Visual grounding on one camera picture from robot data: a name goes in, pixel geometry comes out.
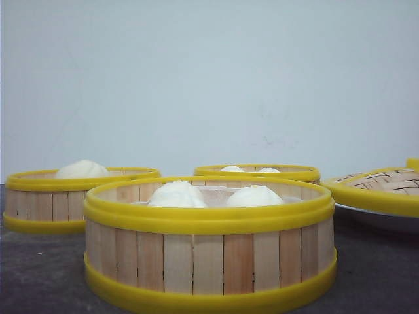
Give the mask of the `bamboo steamer basket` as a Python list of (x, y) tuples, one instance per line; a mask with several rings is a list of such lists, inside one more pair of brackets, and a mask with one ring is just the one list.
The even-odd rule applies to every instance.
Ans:
[[(148, 206), (167, 178), (87, 193), (84, 264), (95, 294), (135, 313), (283, 313), (331, 288), (337, 250), (328, 189), (259, 177), (185, 181), (206, 193), (207, 207)], [(252, 185), (284, 204), (225, 205)]]
[[(222, 172), (225, 166), (238, 166), (244, 172)], [(259, 173), (258, 170), (264, 167), (273, 167), (280, 170), (280, 173)], [(196, 176), (227, 176), (227, 177), (259, 177), (273, 179), (288, 179), (306, 183), (319, 184), (321, 174), (315, 167), (281, 164), (227, 164), (200, 166), (194, 170)]]
[(87, 192), (97, 186), (135, 179), (157, 178), (148, 167), (109, 167), (105, 177), (57, 179), (56, 169), (9, 175), (5, 183), (6, 228), (31, 234), (77, 234), (85, 230)]

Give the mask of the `woven bamboo steamer lid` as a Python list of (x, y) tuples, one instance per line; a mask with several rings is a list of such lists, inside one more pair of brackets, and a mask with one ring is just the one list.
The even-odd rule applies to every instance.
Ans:
[(418, 217), (418, 158), (405, 167), (375, 169), (321, 181), (337, 204), (402, 217)]

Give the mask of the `left bun in rear basket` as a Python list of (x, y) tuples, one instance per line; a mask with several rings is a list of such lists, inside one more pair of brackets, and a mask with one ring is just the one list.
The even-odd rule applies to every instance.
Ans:
[(244, 172), (241, 167), (238, 166), (225, 166), (220, 169), (222, 172)]

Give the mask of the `bun in basket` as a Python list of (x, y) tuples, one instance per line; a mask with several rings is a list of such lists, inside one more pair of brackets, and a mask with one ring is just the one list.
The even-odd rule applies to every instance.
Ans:
[(57, 179), (88, 179), (108, 176), (109, 171), (106, 167), (91, 160), (79, 160), (60, 168), (55, 174)]
[(220, 169), (222, 172), (244, 172), (241, 167), (238, 166), (225, 166)]
[(258, 207), (281, 204), (284, 204), (284, 201), (277, 193), (267, 186), (258, 185), (237, 190), (225, 203), (227, 207)]
[(201, 191), (187, 181), (173, 181), (156, 189), (148, 206), (205, 208), (207, 207)]
[(280, 170), (273, 167), (264, 167), (258, 170), (259, 173), (280, 173)]

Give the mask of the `left bun in front basket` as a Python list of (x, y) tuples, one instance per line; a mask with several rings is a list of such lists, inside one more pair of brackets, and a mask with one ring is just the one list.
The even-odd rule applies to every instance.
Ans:
[(156, 189), (148, 206), (205, 208), (207, 207), (201, 191), (187, 181), (173, 181)]

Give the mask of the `right bun in rear basket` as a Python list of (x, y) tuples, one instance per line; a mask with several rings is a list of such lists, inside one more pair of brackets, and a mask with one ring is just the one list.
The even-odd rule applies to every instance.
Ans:
[(280, 173), (280, 170), (273, 167), (264, 167), (258, 170), (259, 173)]

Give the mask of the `right bun in front basket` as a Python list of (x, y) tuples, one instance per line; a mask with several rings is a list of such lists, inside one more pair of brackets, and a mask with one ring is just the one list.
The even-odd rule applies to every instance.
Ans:
[(281, 204), (284, 204), (284, 201), (277, 193), (267, 186), (258, 185), (237, 190), (225, 203), (227, 207), (258, 207)]

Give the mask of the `white plate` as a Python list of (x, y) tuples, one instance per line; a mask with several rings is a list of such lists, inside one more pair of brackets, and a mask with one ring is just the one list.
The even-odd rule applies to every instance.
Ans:
[(404, 234), (418, 235), (418, 218), (370, 211), (336, 204), (335, 211), (367, 226)]

